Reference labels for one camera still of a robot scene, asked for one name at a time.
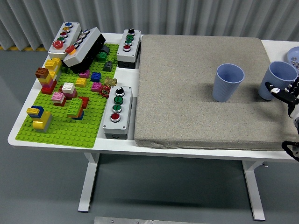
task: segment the lego baseplate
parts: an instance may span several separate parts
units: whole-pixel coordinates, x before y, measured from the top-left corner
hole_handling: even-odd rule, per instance
[[[114,77],[117,66],[116,52],[119,47],[118,44],[105,45],[110,48],[110,54],[107,56],[106,61],[97,62],[94,60],[89,67],[90,73],[100,72],[102,74],[100,80],[102,84],[106,77]],[[113,63],[111,72],[103,71],[104,64],[107,61]],[[73,73],[69,68],[63,67],[61,76],[58,79],[53,92],[58,91],[59,87],[65,82],[75,83],[78,77],[78,73]],[[70,100],[67,100],[63,107],[55,106],[51,101],[52,94],[45,95],[40,92],[33,105],[42,106],[45,111],[50,111],[53,115],[52,123],[50,124],[47,133],[38,133],[32,127],[32,119],[27,116],[15,139],[92,148],[107,102],[107,99],[102,97],[98,92],[91,91],[92,84],[93,82],[89,78],[86,87],[76,87],[78,97],[89,97],[88,106],[84,109],[84,117],[82,120],[73,120],[72,118],[67,117],[66,111]]]

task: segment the red lego brick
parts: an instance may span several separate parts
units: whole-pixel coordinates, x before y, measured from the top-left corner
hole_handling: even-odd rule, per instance
[[[88,105],[89,97],[79,97],[79,98],[83,100],[83,104],[82,104],[83,109],[86,109]]]
[[[56,86],[56,84],[57,84],[57,81],[54,80],[53,85],[52,85],[51,88],[43,87],[43,88],[42,88],[42,93],[43,93],[43,94],[51,95],[52,92],[53,92],[53,90],[54,90],[54,88],[55,88],[55,86]]]
[[[65,102],[66,102],[66,98],[64,98],[64,100],[62,101],[61,104],[59,103],[54,103],[55,106],[64,106],[65,105]]]
[[[62,92],[62,87],[63,87],[63,85],[61,85],[61,86],[59,87],[58,92]]]
[[[48,74],[49,74],[49,71],[46,68],[38,68],[36,70],[36,77],[38,77],[38,78],[46,78],[48,76]]]

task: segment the cup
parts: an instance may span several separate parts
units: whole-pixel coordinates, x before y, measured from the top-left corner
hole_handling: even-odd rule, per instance
[[[265,76],[263,77],[258,94],[265,100],[272,100],[274,96],[270,94],[265,86],[266,82],[269,82],[273,86],[283,90],[289,84],[294,82],[296,78],[297,71],[290,64],[280,61],[271,62]]]
[[[226,102],[233,95],[245,78],[244,71],[234,64],[222,64],[217,68],[213,98],[218,102]]]

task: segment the metal plate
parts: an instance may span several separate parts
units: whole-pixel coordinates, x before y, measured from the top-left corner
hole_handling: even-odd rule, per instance
[[[94,224],[200,224],[200,223],[182,223],[182,222],[169,222],[169,221],[143,220],[143,219],[130,219],[130,218],[96,217],[94,219]]]

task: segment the white table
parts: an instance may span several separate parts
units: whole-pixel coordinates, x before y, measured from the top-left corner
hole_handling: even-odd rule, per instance
[[[106,43],[119,44],[122,34],[103,34]],[[299,42],[283,41],[262,41],[267,51],[270,61],[285,61],[286,53],[289,49],[299,46]],[[22,149],[38,149],[67,152],[83,152],[88,159],[88,167],[85,181],[82,189],[82,195],[79,203],[79,211],[88,212],[90,199],[92,195],[94,178],[97,170],[100,153],[103,154],[131,154],[131,155],[151,155],[151,156],[173,156],[186,158],[203,158],[203,159],[222,159],[222,160],[241,160],[246,177],[246,183],[249,191],[249,197],[255,220],[265,220],[261,199],[259,196],[254,169],[262,165],[265,161],[275,162],[296,162],[286,154],[285,151],[249,151],[249,150],[208,150],[208,149],[154,149],[147,147],[138,147],[134,141],[135,126],[135,109],[138,95],[139,69],[117,68],[115,72],[117,85],[131,86],[133,89],[133,104],[130,118],[130,129],[128,140],[111,140],[106,139],[102,129],[99,130],[93,148],[79,148],[71,146],[52,145],[44,143],[26,142],[16,140],[16,136],[22,126],[27,113],[27,108],[33,105],[41,85],[38,80],[33,87],[21,109],[21,112],[10,132],[8,142],[10,145]]]

